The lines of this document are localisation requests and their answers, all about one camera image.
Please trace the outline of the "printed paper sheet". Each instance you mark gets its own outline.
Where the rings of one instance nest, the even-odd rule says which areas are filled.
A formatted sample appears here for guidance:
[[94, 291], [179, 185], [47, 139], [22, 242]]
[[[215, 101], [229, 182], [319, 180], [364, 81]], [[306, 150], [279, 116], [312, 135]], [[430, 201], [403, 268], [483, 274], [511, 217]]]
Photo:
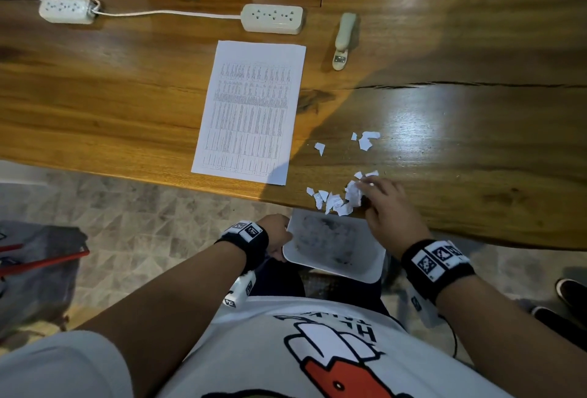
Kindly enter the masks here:
[[220, 40], [191, 172], [285, 186], [306, 46]]

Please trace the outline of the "white power strip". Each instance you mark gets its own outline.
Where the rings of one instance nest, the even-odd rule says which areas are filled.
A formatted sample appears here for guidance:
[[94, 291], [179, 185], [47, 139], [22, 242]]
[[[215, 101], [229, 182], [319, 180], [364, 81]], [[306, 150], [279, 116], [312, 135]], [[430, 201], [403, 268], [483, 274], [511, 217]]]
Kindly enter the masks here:
[[304, 24], [304, 9], [300, 6], [246, 4], [240, 13], [245, 31], [297, 35]]
[[95, 0], [39, 0], [39, 15], [51, 24], [90, 25], [100, 4]]

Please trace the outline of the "person's right forearm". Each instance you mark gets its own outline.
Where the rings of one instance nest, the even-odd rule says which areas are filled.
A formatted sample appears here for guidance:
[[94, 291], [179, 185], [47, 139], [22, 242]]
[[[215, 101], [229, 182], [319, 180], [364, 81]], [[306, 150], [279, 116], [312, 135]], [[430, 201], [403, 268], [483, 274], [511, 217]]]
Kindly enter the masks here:
[[587, 352], [478, 276], [442, 290], [438, 311], [478, 371], [516, 398], [587, 398]]

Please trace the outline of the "person's right hand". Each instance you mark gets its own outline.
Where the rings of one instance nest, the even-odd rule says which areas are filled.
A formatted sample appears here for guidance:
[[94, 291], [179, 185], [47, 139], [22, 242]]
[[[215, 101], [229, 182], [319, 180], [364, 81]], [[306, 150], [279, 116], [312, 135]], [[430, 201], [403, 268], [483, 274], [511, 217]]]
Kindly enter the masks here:
[[374, 238], [397, 260], [414, 243], [433, 236], [420, 213], [408, 199], [372, 203], [364, 212]]

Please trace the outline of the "person's left forearm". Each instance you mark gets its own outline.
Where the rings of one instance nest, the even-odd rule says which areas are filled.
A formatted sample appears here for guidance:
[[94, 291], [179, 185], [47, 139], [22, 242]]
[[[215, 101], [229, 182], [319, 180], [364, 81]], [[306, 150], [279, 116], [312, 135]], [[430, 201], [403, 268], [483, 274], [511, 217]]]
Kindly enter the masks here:
[[245, 252], [219, 242], [167, 270], [84, 322], [126, 362], [135, 398], [152, 398], [179, 368], [246, 265]]

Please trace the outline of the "white paper piece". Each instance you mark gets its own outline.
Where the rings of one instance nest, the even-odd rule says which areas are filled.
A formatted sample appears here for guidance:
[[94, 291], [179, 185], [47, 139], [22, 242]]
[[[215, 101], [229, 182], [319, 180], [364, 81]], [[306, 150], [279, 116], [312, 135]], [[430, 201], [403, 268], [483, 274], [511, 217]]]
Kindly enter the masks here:
[[345, 200], [350, 204], [352, 208], [362, 206], [363, 193], [357, 185], [355, 180], [349, 181], [345, 187]]

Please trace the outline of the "person's left hand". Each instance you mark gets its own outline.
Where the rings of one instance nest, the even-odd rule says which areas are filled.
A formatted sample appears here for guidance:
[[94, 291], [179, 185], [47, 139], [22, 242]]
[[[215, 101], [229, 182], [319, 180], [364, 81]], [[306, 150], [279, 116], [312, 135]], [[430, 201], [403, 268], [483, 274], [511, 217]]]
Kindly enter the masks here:
[[282, 214], [271, 214], [256, 222], [268, 235], [267, 254], [274, 259], [274, 236], [278, 227], [285, 227], [288, 231], [290, 217]]

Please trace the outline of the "black marker wristband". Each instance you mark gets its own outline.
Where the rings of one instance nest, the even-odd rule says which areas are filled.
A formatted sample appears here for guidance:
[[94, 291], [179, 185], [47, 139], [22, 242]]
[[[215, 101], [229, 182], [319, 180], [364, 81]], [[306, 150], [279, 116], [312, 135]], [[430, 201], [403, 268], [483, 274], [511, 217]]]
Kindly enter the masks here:
[[418, 241], [403, 253], [400, 262], [414, 289], [433, 305], [446, 287], [475, 275], [470, 260], [451, 241]]
[[245, 253], [246, 264], [240, 274], [243, 276], [258, 269], [265, 261], [269, 236], [259, 224], [243, 220], [226, 229], [216, 240], [218, 242], [229, 242]]

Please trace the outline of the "scattered torn paper scraps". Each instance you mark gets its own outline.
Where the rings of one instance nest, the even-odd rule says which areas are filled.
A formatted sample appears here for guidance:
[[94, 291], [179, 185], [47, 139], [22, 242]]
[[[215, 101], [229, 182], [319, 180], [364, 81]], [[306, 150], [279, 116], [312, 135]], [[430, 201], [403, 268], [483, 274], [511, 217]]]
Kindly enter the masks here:
[[[353, 132], [350, 139], [351, 141], [358, 143], [360, 150], [368, 151], [372, 148], [372, 141], [378, 140], [379, 138], [380, 133], [377, 131], [364, 131], [360, 136], [358, 136], [357, 133]], [[365, 176], [378, 176], [378, 171], [375, 170], [367, 174], [363, 174], [363, 172], [358, 171], [353, 175], [353, 179], [351, 180], [355, 180], [356, 182], [358, 182]], [[345, 200], [345, 188], [343, 195], [340, 195], [325, 190], [315, 191], [311, 187], [306, 187], [306, 194], [314, 199], [316, 209], [319, 211], [323, 211], [326, 215], [330, 214], [331, 212], [334, 212], [338, 216], [349, 216], [354, 211], [354, 209], [356, 209], [352, 208], [350, 204]]]

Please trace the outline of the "black shoe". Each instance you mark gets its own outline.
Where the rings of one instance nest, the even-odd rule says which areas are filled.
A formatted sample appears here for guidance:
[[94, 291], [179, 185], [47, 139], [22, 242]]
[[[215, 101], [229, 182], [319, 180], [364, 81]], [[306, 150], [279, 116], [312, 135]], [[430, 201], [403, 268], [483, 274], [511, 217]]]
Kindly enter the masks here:
[[555, 291], [576, 319], [587, 327], [587, 286], [573, 279], [562, 278], [555, 283]]
[[533, 307], [530, 314], [555, 333], [587, 352], [587, 330], [543, 306]]

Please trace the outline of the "white printed t-shirt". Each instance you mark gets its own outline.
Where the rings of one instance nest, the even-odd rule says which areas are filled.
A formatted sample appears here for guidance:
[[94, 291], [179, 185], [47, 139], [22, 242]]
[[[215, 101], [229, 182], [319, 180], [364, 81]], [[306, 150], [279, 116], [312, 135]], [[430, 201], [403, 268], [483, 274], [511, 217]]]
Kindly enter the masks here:
[[[512, 398], [388, 316], [252, 297], [219, 311], [157, 398]], [[73, 330], [0, 357], [0, 398], [133, 398], [105, 337]]]

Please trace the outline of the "cream stapler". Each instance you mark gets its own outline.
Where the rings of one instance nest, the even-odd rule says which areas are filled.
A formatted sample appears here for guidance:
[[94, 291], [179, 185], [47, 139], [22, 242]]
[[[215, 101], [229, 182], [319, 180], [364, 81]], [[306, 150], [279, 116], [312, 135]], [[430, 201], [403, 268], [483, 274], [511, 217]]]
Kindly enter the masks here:
[[355, 13], [344, 13], [341, 16], [339, 30], [334, 42], [335, 51], [332, 60], [332, 67], [335, 71], [343, 70], [347, 64], [350, 42], [356, 20], [357, 15]]

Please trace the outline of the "dark trousers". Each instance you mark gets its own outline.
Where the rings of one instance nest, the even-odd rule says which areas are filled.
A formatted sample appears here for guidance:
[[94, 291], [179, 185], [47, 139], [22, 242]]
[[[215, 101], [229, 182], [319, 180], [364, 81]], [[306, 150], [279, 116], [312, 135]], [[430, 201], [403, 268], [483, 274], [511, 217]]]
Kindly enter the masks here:
[[[300, 275], [301, 268], [291, 262], [268, 259], [255, 272], [256, 281], [250, 296], [306, 298], [305, 286]], [[364, 283], [338, 277], [334, 287], [327, 293], [327, 300], [357, 306], [391, 317], [381, 295], [381, 281]]]

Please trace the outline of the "white plastic tray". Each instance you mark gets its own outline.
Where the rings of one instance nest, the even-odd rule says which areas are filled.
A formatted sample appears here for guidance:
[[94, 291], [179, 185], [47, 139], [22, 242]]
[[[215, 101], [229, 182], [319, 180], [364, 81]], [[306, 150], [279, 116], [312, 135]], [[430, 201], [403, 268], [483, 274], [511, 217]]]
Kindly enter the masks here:
[[366, 220], [293, 209], [288, 231], [293, 239], [283, 256], [289, 262], [367, 284], [380, 280], [386, 251]]

